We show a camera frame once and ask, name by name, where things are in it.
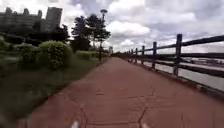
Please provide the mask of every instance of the red brick pavement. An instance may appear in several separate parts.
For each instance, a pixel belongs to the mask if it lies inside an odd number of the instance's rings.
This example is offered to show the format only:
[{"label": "red brick pavement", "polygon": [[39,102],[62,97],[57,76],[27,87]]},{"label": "red brick pavement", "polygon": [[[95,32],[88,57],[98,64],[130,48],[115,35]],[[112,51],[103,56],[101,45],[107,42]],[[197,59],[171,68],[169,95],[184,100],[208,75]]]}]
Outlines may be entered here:
[{"label": "red brick pavement", "polygon": [[224,104],[112,58],[25,119],[26,128],[71,128],[75,121],[79,128],[224,128]]}]

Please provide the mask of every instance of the brick walkway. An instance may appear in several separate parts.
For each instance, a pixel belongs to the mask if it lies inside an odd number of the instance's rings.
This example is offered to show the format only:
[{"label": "brick walkway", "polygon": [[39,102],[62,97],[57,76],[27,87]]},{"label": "brick walkway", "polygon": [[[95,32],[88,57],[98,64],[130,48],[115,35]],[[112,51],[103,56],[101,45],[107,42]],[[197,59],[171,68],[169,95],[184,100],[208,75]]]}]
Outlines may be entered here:
[{"label": "brick walkway", "polygon": [[224,104],[112,58],[34,111],[26,128],[74,122],[79,128],[223,128]]}]

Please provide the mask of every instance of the fence post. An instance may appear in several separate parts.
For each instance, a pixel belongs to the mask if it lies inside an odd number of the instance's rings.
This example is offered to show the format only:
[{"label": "fence post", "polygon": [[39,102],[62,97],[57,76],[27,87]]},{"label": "fence post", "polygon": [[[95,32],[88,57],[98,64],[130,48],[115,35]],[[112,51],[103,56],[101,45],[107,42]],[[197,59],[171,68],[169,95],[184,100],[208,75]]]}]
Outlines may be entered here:
[{"label": "fence post", "polygon": [[142,46],[142,59],[141,59],[141,65],[144,64],[144,55],[145,55],[145,46]]},{"label": "fence post", "polygon": [[152,59],[152,69],[155,69],[156,66],[156,47],[157,47],[157,42],[153,42],[153,59]]},{"label": "fence post", "polygon": [[137,63],[138,57],[138,48],[135,49],[135,63]]},{"label": "fence post", "polygon": [[181,54],[181,44],[182,44],[182,34],[177,35],[177,41],[176,41],[176,55],[175,55],[175,62],[173,67],[173,74],[174,76],[178,76],[178,67],[180,64],[180,54]]},{"label": "fence post", "polygon": [[133,49],[131,49],[131,62],[133,62]]}]

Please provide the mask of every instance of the wooden fence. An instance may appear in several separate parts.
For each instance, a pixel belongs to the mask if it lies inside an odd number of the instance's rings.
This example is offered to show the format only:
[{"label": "wooden fence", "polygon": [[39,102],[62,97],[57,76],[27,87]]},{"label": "wooden fence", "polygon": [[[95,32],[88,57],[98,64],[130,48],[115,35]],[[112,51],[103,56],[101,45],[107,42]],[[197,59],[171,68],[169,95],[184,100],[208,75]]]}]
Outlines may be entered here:
[{"label": "wooden fence", "polygon": [[[166,65],[173,67],[173,72],[171,73],[174,76],[178,76],[179,69],[186,69],[193,72],[198,72],[202,74],[208,74],[211,76],[224,78],[224,70],[216,70],[213,68],[206,68],[206,66],[200,66],[192,62],[186,61],[183,58],[208,58],[208,59],[224,59],[224,53],[181,53],[181,48],[192,45],[200,45],[207,43],[216,43],[224,41],[224,35],[215,36],[210,38],[202,38],[197,40],[191,40],[187,42],[182,41],[182,34],[178,34],[176,38],[176,43],[166,46],[157,47],[157,42],[153,42],[153,48],[145,49],[145,46],[142,46],[141,50],[132,49],[125,53],[118,53],[116,56],[120,56],[129,62],[137,63],[138,60],[141,61],[141,65],[144,65],[145,62],[150,62],[152,65],[149,67],[153,70],[158,70],[155,68],[156,64]],[[175,48],[174,54],[157,54],[157,50]]]}]

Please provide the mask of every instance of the water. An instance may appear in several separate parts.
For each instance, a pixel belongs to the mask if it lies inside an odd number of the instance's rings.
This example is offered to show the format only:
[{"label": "water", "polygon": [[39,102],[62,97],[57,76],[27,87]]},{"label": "water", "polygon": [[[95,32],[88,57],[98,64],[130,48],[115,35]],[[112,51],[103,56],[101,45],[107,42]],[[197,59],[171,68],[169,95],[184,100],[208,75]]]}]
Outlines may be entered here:
[{"label": "water", "polygon": [[[145,62],[144,63],[146,66],[151,67],[151,63]],[[211,66],[204,66],[204,65],[193,65],[193,64],[184,64],[184,65],[189,65],[189,66],[195,66],[195,67],[202,67],[202,68],[209,68],[209,69],[216,69],[216,70],[222,70],[224,71],[224,68],[219,68],[219,67],[211,67]],[[156,69],[172,73],[173,68],[165,65],[160,65],[156,64]],[[197,72],[192,72],[189,70],[185,69],[179,69],[179,76],[196,81],[198,83],[208,85],[212,88],[224,91],[224,79],[215,77],[215,76],[210,76],[207,74],[202,74],[202,73],[197,73]]]}]

